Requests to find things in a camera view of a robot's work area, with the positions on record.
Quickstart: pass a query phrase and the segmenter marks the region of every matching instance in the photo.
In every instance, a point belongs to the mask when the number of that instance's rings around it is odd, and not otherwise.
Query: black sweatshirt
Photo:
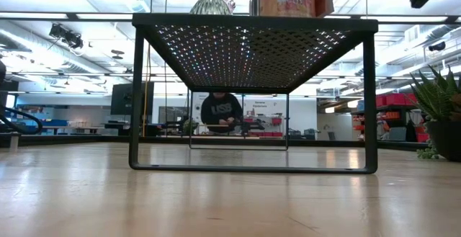
[[[202,122],[207,125],[219,125],[219,120],[227,120],[233,117],[235,120],[241,120],[242,107],[238,103],[237,98],[229,93],[226,93],[222,99],[216,99],[212,93],[203,101],[201,118]],[[227,133],[232,131],[235,126],[228,128],[209,127],[208,130],[215,133]]]

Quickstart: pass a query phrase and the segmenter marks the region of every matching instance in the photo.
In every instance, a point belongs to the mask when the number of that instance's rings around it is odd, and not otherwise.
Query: black metal frame
[[[376,119],[366,119],[365,127],[365,167],[363,169],[328,169],[328,168],[290,168],[290,167],[253,167],[253,166],[184,166],[184,165],[143,165],[138,161],[139,144],[139,120],[134,117],[140,115],[141,81],[143,67],[144,39],[157,50],[158,54],[168,63],[177,60],[170,54],[168,48],[162,43],[161,38],[153,32],[153,24],[167,25],[208,25],[225,24],[239,26],[242,23],[260,28],[318,28],[327,30],[352,30],[355,33],[348,36],[334,53],[323,57],[315,67],[305,72],[303,76],[292,83],[286,89],[255,89],[255,88],[206,88],[201,89],[192,85],[191,81],[180,70],[171,67],[179,78],[194,91],[224,91],[235,93],[254,94],[286,94],[298,88],[318,72],[329,66],[342,55],[346,54],[356,45],[363,43],[364,49],[364,105],[365,116],[374,117],[376,114],[376,82],[375,82],[375,41],[374,34],[377,32],[377,21],[352,20],[352,19],[302,19],[302,18],[278,18],[265,17],[226,17],[226,16],[196,16],[184,14],[134,14],[133,25],[136,27],[135,61],[133,69],[133,103],[131,115],[131,132],[129,148],[129,165],[132,169],[166,170],[166,171],[227,171],[227,172],[269,172],[269,173],[335,173],[335,174],[372,174],[377,170],[377,132]]]
[[[194,103],[194,92],[192,92],[190,94],[190,102],[191,102],[191,106],[193,105]],[[243,109],[243,101],[244,101],[244,95],[242,95],[242,112],[244,112],[244,109]],[[289,138],[289,135],[288,135],[288,132],[289,132],[289,127],[290,127],[290,95],[287,94],[287,98],[286,98],[286,122],[285,122],[285,147],[283,149],[271,149],[271,150],[264,150],[264,149],[260,149],[260,148],[219,148],[220,150],[227,150],[227,151],[288,151],[288,148],[289,148],[289,144],[288,144],[288,138]],[[189,117],[192,117],[192,111],[193,109],[191,108],[190,111],[189,111]],[[192,150],[215,150],[216,148],[203,148],[203,147],[194,147],[192,146],[192,126],[189,127],[190,128],[190,132],[189,132],[189,148],[192,149]]]

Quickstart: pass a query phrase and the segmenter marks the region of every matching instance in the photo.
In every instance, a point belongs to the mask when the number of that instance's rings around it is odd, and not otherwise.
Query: black cloth
[[[219,125],[219,120],[227,120],[232,117],[234,120],[240,120],[242,117],[242,106],[238,103],[237,98],[229,93],[221,99],[216,99],[212,93],[203,101],[201,118],[206,125]],[[215,133],[227,133],[234,129],[235,125],[229,125],[227,128],[209,127],[208,130]]]
[[[415,126],[413,125],[413,122],[411,121],[408,121],[406,124],[405,141],[410,142],[410,143],[418,142],[418,136],[416,135]]]

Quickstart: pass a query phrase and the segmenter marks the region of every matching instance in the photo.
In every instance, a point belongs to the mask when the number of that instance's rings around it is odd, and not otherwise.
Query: person
[[[234,95],[210,93],[202,103],[200,116],[206,125],[227,125],[227,127],[208,127],[214,135],[227,135],[234,131],[236,122],[242,118],[242,112],[242,106]]]

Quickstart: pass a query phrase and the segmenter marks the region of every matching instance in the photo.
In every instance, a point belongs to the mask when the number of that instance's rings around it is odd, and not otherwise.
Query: monitor
[[[144,112],[146,83],[141,84],[141,114]],[[131,101],[133,99],[132,84],[118,84],[112,87],[112,101],[110,105],[111,115],[131,115]],[[147,88],[147,115],[152,115],[153,109],[153,82],[148,83]]]

